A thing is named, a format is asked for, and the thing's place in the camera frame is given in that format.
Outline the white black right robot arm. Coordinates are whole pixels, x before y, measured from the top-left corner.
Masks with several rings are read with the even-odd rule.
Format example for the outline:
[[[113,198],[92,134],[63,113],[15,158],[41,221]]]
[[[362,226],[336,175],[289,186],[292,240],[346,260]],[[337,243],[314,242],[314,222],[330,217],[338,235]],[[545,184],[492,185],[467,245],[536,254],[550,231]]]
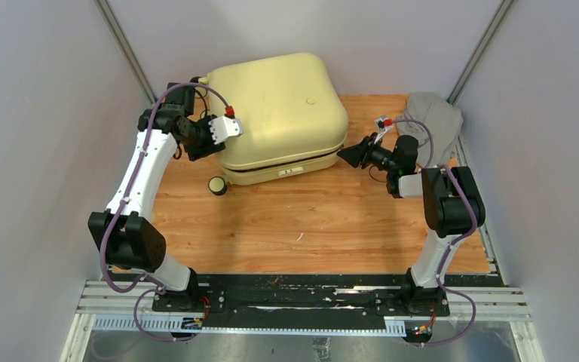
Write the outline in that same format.
[[[379,311],[401,310],[417,315],[442,311],[447,268],[457,249],[485,220],[485,208],[469,167],[427,167],[418,170],[418,141],[399,136],[392,150],[373,133],[337,155],[353,168],[375,166],[386,171],[386,189],[393,198],[421,198],[428,227],[423,249],[402,279],[398,292],[380,296]]]

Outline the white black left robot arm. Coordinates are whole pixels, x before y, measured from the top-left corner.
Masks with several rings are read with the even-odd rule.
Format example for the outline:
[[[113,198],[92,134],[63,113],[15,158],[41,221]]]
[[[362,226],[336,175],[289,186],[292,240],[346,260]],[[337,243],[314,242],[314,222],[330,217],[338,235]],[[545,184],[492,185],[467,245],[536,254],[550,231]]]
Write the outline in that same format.
[[[195,161],[219,151],[243,133],[233,105],[199,81],[170,83],[139,116],[136,144],[127,170],[105,210],[90,214],[87,227],[99,251],[103,280],[116,293],[138,284],[172,300],[182,311],[206,307],[196,271],[167,252],[165,237],[152,224],[158,188],[170,159],[188,153]]]

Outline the cream suitcase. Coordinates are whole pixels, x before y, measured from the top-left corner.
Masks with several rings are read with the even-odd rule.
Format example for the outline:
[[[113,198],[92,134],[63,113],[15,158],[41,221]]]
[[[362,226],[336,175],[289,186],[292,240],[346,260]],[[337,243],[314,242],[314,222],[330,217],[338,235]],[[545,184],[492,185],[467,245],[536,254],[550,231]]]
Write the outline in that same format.
[[[210,111],[233,107],[241,132],[226,127],[222,169],[208,188],[224,195],[229,185],[248,186],[327,169],[337,162],[348,132],[348,114],[325,63],[294,53],[223,66],[200,79]]]

